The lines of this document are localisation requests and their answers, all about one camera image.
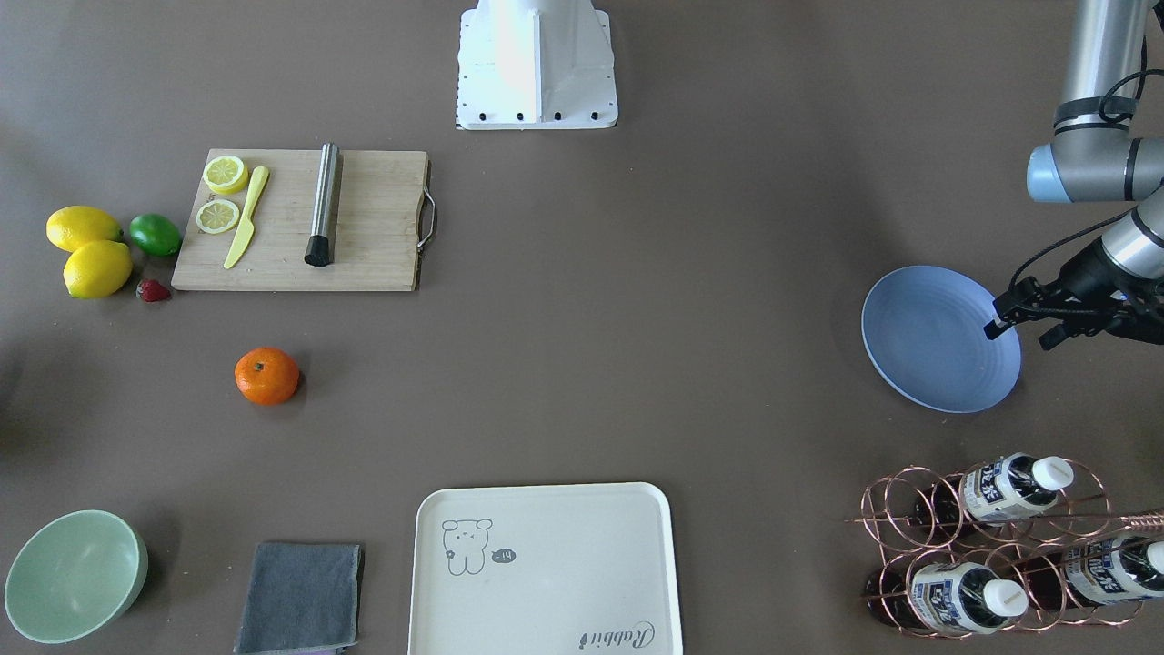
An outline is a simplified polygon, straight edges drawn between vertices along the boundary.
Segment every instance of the white mounting bracket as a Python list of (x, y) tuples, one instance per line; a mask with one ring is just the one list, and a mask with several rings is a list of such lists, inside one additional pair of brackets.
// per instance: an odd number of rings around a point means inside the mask
[(456, 126), (594, 129), (618, 121), (610, 16), (590, 0), (480, 0), (461, 15)]

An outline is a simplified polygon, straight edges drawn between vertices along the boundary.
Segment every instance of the white tray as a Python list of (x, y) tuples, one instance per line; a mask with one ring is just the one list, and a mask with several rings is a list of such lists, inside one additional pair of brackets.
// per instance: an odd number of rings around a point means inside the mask
[(670, 507), (658, 487), (443, 490), (425, 499), (410, 655), (595, 652), (683, 652)]

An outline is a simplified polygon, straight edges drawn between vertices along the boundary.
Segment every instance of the mint green bowl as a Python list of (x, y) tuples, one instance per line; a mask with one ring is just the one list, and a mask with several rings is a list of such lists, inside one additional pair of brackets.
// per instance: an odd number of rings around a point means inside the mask
[(129, 524), (100, 510), (65, 514), (12, 563), (3, 588), (8, 620), (41, 643), (80, 639), (133, 605), (148, 568), (146, 544)]

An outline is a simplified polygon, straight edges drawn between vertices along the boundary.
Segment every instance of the bottle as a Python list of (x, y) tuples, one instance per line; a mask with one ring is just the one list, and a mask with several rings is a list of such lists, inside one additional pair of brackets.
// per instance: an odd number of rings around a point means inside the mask
[(944, 636), (992, 634), (1013, 625), (1028, 607), (1022, 585), (972, 562), (922, 567), (908, 585), (900, 574), (887, 571), (883, 584), (878, 583), (880, 577), (880, 572), (870, 577), (867, 595), (878, 595), (879, 589), (883, 595), (903, 592), (885, 603), (879, 598), (867, 601), (873, 615), (892, 626)]
[(963, 508), (966, 513), (964, 521), (984, 521), (992, 526), (1029, 519), (1053, 507), (1059, 490), (1074, 482), (1074, 478), (1071, 464), (1062, 457), (1036, 460), (1016, 453), (963, 476), (957, 486), (960, 504), (951, 496), (950, 486), (935, 485), (927, 493), (934, 512), (920, 498), (914, 505), (913, 520), (916, 525), (929, 526), (932, 517), (934, 522), (938, 524), (938, 534), (945, 537), (965, 537), (973, 534), (975, 528), (964, 524), (961, 531), (954, 534)]
[[(1058, 570), (1048, 567), (1048, 562)], [(1025, 567), (1030, 593), (1049, 612), (1065, 607), (1099, 607), (1164, 598), (1164, 541), (1151, 541), (1130, 533), (1051, 553)]]

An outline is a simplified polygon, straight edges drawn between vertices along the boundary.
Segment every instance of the yellow knife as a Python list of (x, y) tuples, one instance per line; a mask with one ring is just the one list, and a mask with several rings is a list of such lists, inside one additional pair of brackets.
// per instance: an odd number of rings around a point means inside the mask
[(255, 235), (255, 222), (250, 216), (255, 213), (255, 205), (258, 204), (258, 195), (267, 186), (267, 178), (271, 176), (270, 169), (265, 165), (256, 165), (250, 171), (250, 185), (247, 186), (247, 201), (242, 205), (242, 215), (239, 216), (239, 226), (234, 228), (234, 241), (230, 242), (230, 250), (226, 254), (222, 268), (233, 268), (239, 263), (239, 257), (247, 251), (250, 237)]

